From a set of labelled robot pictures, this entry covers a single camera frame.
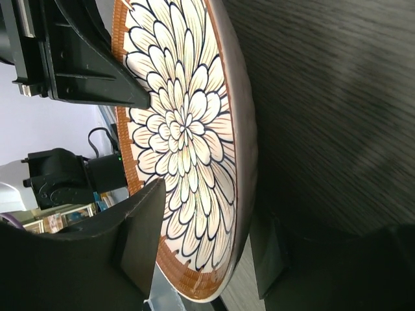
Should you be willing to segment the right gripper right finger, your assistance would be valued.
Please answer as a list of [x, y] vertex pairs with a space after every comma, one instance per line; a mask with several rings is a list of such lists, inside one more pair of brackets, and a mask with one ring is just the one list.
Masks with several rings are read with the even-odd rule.
[[316, 226], [305, 236], [256, 211], [250, 242], [267, 310], [414, 309], [413, 225], [357, 238]]

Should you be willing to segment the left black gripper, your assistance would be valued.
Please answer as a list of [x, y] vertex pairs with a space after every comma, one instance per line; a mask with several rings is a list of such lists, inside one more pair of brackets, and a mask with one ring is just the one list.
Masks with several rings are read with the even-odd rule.
[[23, 180], [31, 188], [40, 209], [61, 205], [87, 205], [95, 195], [127, 186], [122, 159], [117, 154], [87, 159], [55, 148], [31, 153], [21, 161], [29, 168]]

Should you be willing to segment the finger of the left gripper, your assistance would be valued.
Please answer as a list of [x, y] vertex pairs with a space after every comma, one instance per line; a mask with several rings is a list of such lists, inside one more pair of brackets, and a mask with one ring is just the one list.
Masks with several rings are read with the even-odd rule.
[[147, 109], [150, 96], [111, 52], [95, 1], [42, 1], [48, 94], [75, 104]]

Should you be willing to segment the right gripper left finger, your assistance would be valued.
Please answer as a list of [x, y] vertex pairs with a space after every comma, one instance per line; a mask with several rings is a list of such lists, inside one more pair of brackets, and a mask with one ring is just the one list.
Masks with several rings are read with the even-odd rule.
[[141, 310], [149, 297], [165, 182], [55, 234], [1, 224], [2, 310]]

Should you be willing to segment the brown floral pattern plate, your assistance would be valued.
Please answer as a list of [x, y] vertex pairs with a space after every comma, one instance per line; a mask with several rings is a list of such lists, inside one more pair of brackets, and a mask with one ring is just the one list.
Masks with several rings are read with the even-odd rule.
[[165, 181], [156, 262], [188, 300], [228, 285], [250, 229], [257, 126], [244, 56], [222, 1], [116, 1], [112, 51], [150, 96], [118, 107], [128, 190]]

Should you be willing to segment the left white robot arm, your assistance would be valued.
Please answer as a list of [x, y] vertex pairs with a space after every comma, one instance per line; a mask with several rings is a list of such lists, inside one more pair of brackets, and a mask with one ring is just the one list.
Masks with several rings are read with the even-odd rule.
[[[96, 1], [2, 1], [1, 62], [15, 68], [26, 97], [148, 109], [150, 97], [115, 57]], [[119, 146], [86, 158], [64, 148], [29, 154], [1, 167], [1, 216], [35, 208], [93, 203], [126, 186]]]

